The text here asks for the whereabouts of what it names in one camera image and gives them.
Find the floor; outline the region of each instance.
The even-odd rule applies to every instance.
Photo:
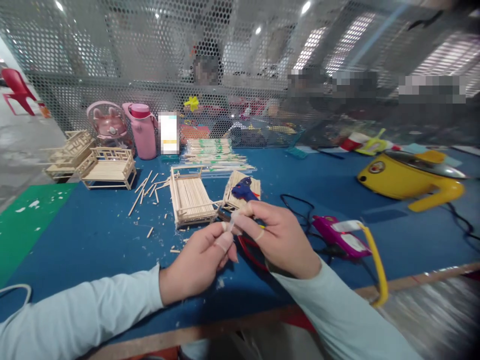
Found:
[[[0,93],[10,93],[0,87]],[[62,146],[65,136],[54,119],[45,119],[33,100],[28,102],[36,114],[30,116],[15,100],[10,103],[15,116],[0,95],[0,213],[30,185],[52,181],[42,173],[40,149]]]
[[[0,93],[9,90],[0,87]],[[43,167],[36,165],[45,161],[39,149],[60,147],[65,140],[56,122],[43,118],[33,101],[31,108],[36,116],[28,115],[16,101],[11,103],[19,115],[13,115],[0,97],[0,213],[27,187],[52,182],[42,173]],[[379,312],[425,359],[456,358],[461,349],[475,340],[479,284],[458,277],[399,291],[390,296]],[[302,344],[310,338],[305,335],[307,340],[303,340],[302,335],[294,341]],[[299,348],[305,351],[311,347],[304,344]],[[299,350],[295,358],[308,358],[301,353]]]

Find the green cutting mat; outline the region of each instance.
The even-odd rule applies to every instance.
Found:
[[[65,204],[73,184],[30,186],[0,214],[0,288]]]

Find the blue glue gun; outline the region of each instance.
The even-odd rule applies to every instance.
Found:
[[[250,200],[258,200],[259,198],[251,189],[252,179],[250,177],[244,177],[238,182],[237,185],[231,190],[231,193],[237,199],[244,199],[246,202]]]

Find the finger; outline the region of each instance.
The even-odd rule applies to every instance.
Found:
[[[227,254],[225,254],[223,259],[220,261],[220,264],[218,264],[217,271],[223,269],[228,260],[229,260],[229,257]]]
[[[228,231],[228,229],[230,229],[230,223],[229,222],[223,221],[221,223],[221,225],[223,227],[223,232],[226,232],[226,231]],[[242,230],[240,230],[237,226],[233,225],[233,228],[231,229],[231,233],[233,235],[242,235]]]
[[[232,242],[230,248],[228,249],[228,251],[226,252],[226,255],[228,256],[228,258],[230,260],[232,260],[234,263],[239,263],[239,257],[238,257],[238,254],[237,254],[237,246],[235,245],[234,242]]]
[[[235,223],[239,228],[243,229],[250,237],[258,243],[259,246],[262,246],[262,243],[265,241],[271,240],[272,234],[268,231],[265,231],[251,218],[244,215],[239,215]]]
[[[246,205],[242,206],[240,210],[238,210],[238,213],[240,215],[245,215],[248,218],[255,216],[256,218],[263,220],[265,224],[273,226],[278,225],[281,222],[278,209],[280,209],[278,206],[273,206],[262,201],[252,200],[247,202]]]
[[[217,239],[223,232],[224,227],[222,226],[222,223],[214,222],[203,229],[195,231],[190,237],[190,240],[188,240],[188,243],[192,243],[192,247],[195,246],[199,253],[203,253],[212,246],[215,239]]]
[[[211,264],[220,264],[233,242],[234,236],[232,233],[224,232],[215,240],[212,246],[205,250],[204,254],[208,258],[206,261]]]

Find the concrete floor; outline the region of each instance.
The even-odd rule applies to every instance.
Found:
[[[0,93],[10,93],[0,87]],[[52,181],[42,173],[45,162],[43,148],[64,144],[65,136],[54,119],[45,119],[33,100],[28,100],[36,116],[30,116],[18,102],[10,103],[15,116],[0,94],[0,213],[30,185],[49,184]]]

